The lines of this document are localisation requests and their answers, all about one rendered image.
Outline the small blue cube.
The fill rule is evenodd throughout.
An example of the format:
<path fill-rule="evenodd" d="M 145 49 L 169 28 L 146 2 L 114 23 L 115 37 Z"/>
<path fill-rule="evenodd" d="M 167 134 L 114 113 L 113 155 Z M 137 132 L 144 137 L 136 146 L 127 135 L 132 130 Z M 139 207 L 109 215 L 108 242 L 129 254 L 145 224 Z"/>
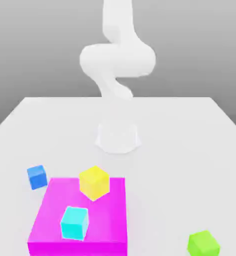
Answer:
<path fill-rule="evenodd" d="M 47 176 L 43 165 L 37 165 L 27 169 L 27 174 L 32 190 L 47 185 Z"/>

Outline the small green cube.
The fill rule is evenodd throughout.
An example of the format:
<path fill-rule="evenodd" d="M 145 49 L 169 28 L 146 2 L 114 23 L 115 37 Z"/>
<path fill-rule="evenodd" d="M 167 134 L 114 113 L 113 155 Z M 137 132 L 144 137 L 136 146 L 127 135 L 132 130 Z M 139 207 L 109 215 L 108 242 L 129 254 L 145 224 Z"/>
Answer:
<path fill-rule="evenodd" d="M 189 236 L 187 250 L 190 256 L 219 256 L 220 245 L 208 230 Z"/>

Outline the large magenta box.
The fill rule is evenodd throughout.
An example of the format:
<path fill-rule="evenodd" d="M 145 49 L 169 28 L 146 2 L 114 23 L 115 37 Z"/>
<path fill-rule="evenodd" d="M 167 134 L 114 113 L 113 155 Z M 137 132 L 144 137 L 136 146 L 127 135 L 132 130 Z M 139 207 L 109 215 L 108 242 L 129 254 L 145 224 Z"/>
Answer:
<path fill-rule="evenodd" d="M 84 241 L 62 238 L 68 206 L 88 209 Z M 27 245 L 30 256 L 127 256 L 125 179 L 110 178 L 110 192 L 93 202 L 81 193 L 78 178 L 51 178 Z"/>

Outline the small cyan cube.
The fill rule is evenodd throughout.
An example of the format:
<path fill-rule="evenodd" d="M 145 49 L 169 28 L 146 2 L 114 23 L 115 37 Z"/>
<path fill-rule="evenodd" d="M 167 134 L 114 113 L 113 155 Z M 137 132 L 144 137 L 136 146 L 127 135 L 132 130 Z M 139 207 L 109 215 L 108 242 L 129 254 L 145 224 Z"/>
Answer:
<path fill-rule="evenodd" d="M 68 206 L 60 221 L 60 226 L 63 239 L 83 241 L 89 226 L 88 209 Z"/>

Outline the small yellow cube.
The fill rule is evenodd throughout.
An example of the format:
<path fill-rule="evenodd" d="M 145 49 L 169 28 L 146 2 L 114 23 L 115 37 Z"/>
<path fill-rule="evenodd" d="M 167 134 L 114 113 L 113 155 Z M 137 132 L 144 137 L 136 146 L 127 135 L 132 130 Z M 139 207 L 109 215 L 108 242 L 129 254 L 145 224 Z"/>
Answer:
<path fill-rule="evenodd" d="M 96 201 L 110 192 L 110 176 L 95 165 L 79 174 L 79 188 L 91 201 Z"/>

